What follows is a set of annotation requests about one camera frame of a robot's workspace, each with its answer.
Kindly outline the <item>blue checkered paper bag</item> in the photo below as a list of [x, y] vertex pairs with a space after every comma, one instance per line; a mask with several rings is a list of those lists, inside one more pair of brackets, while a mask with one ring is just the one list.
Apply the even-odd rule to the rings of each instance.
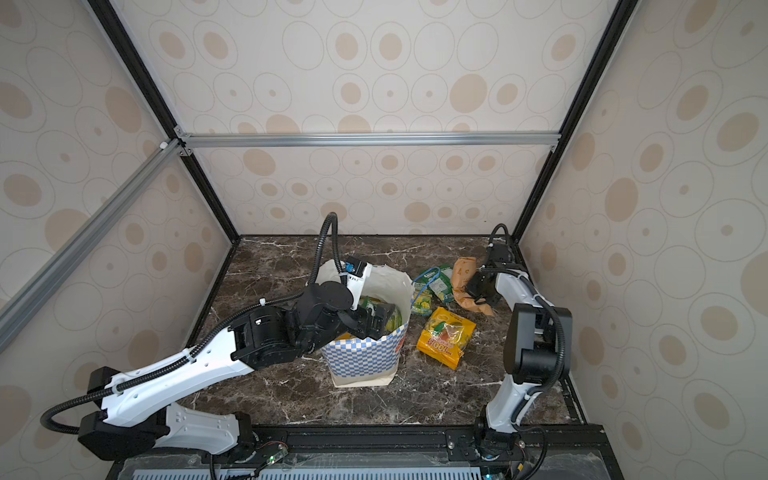
[[351, 275], [347, 286], [357, 300], [353, 317], [381, 318], [384, 334], [374, 339], [343, 334], [321, 349], [338, 388], [382, 386], [394, 378], [407, 333], [414, 286], [410, 277], [386, 265], [368, 265], [363, 279]]

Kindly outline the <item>green Fox's candy bag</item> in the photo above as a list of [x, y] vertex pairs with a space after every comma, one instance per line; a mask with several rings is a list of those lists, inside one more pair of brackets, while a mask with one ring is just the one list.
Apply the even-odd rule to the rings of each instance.
[[444, 264], [428, 270], [424, 278], [427, 281], [428, 289], [442, 302], [451, 303], [454, 301], [452, 287], [453, 268], [451, 265]]

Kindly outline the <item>orange potato chips bag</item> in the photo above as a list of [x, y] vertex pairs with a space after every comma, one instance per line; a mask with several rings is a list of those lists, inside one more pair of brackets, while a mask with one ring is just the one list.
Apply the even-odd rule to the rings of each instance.
[[495, 313], [491, 306], [486, 304], [478, 305], [467, 291], [469, 281], [476, 272], [477, 260], [475, 257], [460, 257], [456, 260], [451, 275], [454, 300], [464, 310], [473, 313], [482, 313], [487, 317], [494, 317]]

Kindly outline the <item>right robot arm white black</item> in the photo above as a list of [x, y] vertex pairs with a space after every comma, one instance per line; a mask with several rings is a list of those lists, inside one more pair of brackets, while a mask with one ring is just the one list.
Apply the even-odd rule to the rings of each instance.
[[474, 441], [480, 457], [495, 460], [525, 430], [525, 414], [570, 368], [572, 316], [541, 294], [517, 254], [507, 226], [489, 235], [486, 257], [466, 291], [477, 305], [503, 300], [511, 319], [503, 349], [505, 378], [477, 419]]

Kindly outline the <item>yellow gummy candy bag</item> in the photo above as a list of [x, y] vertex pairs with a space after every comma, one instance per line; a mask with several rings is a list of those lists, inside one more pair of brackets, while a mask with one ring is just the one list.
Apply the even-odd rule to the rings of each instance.
[[456, 370], [475, 329], [474, 322], [439, 307], [423, 328], [417, 349]]

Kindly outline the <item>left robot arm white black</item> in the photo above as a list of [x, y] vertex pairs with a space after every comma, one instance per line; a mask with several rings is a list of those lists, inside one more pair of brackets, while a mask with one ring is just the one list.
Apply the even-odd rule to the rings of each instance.
[[180, 406], [179, 399], [223, 380], [290, 363], [345, 334], [380, 339], [387, 309], [359, 304], [371, 272], [362, 260], [341, 258], [338, 216], [331, 212], [321, 226], [302, 291], [260, 300], [221, 321], [192, 348], [148, 367], [126, 373], [95, 370], [87, 394], [50, 407], [40, 424], [76, 436], [102, 460], [124, 460], [155, 448], [244, 458], [256, 443], [248, 415], [194, 412]]

